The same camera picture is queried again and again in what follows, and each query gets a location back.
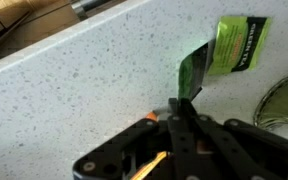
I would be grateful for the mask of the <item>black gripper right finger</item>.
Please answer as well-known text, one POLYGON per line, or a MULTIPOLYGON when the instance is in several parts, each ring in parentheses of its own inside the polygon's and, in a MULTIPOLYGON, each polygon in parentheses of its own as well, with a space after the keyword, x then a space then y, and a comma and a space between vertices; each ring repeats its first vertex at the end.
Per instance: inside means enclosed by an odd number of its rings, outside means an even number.
POLYGON ((276 173, 261 167, 228 130, 206 116, 198 115, 188 99, 180 100, 190 128, 195 128, 196 136, 204 136, 215 147, 230 168, 236 180, 278 180, 276 173))

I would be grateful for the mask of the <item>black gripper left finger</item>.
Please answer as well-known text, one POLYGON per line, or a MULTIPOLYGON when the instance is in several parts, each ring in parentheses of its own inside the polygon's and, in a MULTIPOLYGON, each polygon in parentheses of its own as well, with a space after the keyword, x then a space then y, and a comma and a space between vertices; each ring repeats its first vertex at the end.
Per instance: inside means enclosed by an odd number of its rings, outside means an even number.
POLYGON ((196 111, 187 99, 168 100, 169 112, 168 131, 171 137, 174 168, 177 180, 201 180, 196 167, 196 111))

